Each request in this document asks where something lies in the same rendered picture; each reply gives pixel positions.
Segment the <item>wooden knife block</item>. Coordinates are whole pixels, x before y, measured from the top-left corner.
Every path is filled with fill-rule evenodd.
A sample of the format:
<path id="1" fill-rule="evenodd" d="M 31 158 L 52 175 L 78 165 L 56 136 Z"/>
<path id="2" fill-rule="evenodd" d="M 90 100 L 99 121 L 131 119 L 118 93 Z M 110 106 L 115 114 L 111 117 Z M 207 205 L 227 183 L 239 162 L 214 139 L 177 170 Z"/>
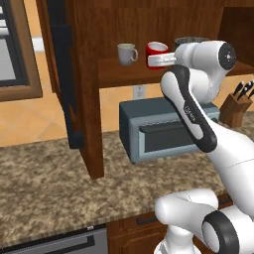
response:
<path id="1" fill-rule="evenodd" d="M 230 93 L 220 107 L 219 121 L 229 127 L 240 127 L 244 113 L 251 106 L 252 100 L 243 95 L 240 99 Z"/>

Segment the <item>wooden-framed window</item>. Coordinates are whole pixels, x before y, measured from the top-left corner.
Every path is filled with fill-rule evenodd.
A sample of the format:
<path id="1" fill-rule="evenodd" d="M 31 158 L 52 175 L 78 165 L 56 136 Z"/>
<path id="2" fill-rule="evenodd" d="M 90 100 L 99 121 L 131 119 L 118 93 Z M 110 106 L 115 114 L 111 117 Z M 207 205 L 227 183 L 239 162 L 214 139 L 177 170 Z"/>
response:
<path id="1" fill-rule="evenodd" d="M 0 102 L 42 96 L 24 0 L 0 0 Z"/>

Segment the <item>grey dishwasher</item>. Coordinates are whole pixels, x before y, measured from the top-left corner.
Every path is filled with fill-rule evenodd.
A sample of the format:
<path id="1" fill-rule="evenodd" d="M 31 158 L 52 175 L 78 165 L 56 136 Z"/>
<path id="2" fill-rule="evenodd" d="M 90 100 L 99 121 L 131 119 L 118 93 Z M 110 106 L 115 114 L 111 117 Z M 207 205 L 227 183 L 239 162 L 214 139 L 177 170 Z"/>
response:
<path id="1" fill-rule="evenodd" d="M 89 226 L 2 248 L 0 254 L 108 254 L 106 225 Z"/>

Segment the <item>white wall outlet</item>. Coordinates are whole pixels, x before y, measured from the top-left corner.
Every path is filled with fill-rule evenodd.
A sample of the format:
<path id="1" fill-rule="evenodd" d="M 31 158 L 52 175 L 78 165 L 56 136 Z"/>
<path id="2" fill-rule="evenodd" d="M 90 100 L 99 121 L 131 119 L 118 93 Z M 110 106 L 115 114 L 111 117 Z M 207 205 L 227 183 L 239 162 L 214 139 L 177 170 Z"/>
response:
<path id="1" fill-rule="evenodd" d="M 133 86 L 133 99 L 144 99 L 146 93 L 146 85 L 140 84 L 140 85 L 134 85 Z"/>

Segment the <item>dark-faced wooden cabinet door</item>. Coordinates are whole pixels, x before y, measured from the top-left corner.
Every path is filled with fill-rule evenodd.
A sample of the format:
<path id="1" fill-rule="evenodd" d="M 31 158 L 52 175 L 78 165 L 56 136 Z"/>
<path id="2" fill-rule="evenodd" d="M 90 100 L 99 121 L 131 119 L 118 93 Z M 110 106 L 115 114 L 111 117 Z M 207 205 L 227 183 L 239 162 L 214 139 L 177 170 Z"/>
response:
<path id="1" fill-rule="evenodd" d="M 71 119 L 77 106 L 70 57 L 71 26 L 66 20 L 64 0 L 36 1 L 50 76 L 63 109 L 68 144 L 71 149 L 80 149 L 84 146 L 83 134 Z"/>

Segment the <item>blue-grey toaster oven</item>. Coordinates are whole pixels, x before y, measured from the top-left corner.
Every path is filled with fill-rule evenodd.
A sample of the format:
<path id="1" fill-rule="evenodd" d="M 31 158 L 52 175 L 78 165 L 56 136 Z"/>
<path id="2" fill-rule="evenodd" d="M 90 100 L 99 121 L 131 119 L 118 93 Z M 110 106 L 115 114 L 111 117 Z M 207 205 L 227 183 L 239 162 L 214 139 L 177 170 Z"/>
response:
<path id="1" fill-rule="evenodd" d="M 198 150 L 164 97 L 120 102 L 119 137 L 133 164 Z"/>

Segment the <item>wooden drawer front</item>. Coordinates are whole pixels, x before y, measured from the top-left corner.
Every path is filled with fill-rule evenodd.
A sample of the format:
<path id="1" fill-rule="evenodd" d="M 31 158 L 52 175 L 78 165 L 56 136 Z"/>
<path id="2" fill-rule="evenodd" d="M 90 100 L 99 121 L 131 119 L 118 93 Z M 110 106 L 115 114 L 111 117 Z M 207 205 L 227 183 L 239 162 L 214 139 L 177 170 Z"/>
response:
<path id="1" fill-rule="evenodd" d="M 233 201 L 228 193 L 224 193 L 224 194 L 221 194 L 218 196 L 218 208 L 219 209 L 228 207 L 232 204 L 233 204 Z M 137 230 L 137 229 L 144 229 L 144 228 L 150 228 L 150 227 L 155 227 L 155 226 L 162 227 L 163 230 L 166 230 L 167 226 L 162 224 L 159 220 L 152 222 L 152 223 L 143 224 L 143 225 L 138 225 L 136 222 L 136 218 L 139 216 L 144 219 L 144 218 L 152 217 L 154 215 L 155 215 L 155 212 L 152 211 L 152 212 L 148 212 L 145 214 L 124 218 L 121 220 L 120 224 L 124 230 Z"/>

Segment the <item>wooden base cabinet door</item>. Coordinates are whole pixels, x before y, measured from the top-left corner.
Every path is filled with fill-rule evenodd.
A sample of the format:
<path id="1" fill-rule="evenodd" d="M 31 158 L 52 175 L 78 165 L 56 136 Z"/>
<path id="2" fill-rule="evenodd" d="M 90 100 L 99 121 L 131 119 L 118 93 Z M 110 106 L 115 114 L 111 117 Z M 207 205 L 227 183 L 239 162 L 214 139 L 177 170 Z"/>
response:
<path id="1" fill-rule="evenodd" d="M 165 229 L 155 227 L 109 237 L 108 254 L 154 254 L 165 232 Z"/>

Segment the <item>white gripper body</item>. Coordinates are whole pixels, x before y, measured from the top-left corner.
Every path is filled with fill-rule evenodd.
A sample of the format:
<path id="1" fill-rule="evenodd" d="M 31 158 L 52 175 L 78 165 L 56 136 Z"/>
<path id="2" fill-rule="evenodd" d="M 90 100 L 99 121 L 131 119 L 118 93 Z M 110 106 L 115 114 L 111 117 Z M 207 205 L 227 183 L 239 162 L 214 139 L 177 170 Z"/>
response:
<path id="1" fill-rule="evenodd" d="M 174 53 L 166 53 L 160 55 L 148 56 L 148 67 L 162 67 L 172 65 L 175 63 L 177 58 Z"/>

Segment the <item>wooden wall cabinet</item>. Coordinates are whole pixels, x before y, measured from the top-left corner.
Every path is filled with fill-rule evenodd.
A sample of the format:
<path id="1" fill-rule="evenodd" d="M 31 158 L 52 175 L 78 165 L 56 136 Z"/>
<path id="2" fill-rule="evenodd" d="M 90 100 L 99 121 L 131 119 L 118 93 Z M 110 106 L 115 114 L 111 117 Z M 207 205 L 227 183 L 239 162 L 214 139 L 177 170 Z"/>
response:
<path id="1" fill-rule="evenodd" d="M 157 82 L 162 74 L 146 67 L 149 42 L 169 48 L 180 37 L 230 43 L 237 54 L 234 74 L 254 70 L 254 0 L 91 0 L 98 37 L 99 88 Z M 133 44 L 138 59 L 122 65 L 118 44 Z"/>

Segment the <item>white mug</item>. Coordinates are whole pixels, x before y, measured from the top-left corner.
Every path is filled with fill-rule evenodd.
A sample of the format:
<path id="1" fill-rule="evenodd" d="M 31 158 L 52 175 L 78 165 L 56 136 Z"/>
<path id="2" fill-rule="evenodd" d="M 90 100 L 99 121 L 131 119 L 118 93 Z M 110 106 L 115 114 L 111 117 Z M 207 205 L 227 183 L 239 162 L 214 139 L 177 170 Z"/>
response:
<path id="1" fill-rule="evenodd" d="M 118 44 L 118 59 L 122 65 L 131 65 L 134 63 L 139 55 L 133 44 Z"/>

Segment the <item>red mug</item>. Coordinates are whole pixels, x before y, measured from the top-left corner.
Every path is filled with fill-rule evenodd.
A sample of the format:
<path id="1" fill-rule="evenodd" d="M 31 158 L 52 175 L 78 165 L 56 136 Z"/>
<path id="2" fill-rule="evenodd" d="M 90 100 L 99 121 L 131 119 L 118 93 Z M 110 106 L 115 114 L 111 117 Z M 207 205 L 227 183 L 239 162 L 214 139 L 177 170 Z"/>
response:
<path id="1" fill-rule="evenodd" d="M 166 54 L 168 51 L 168 46 L 163 43 L 149 42 L 146 48 L 146 57 L 151 55 Z"/>

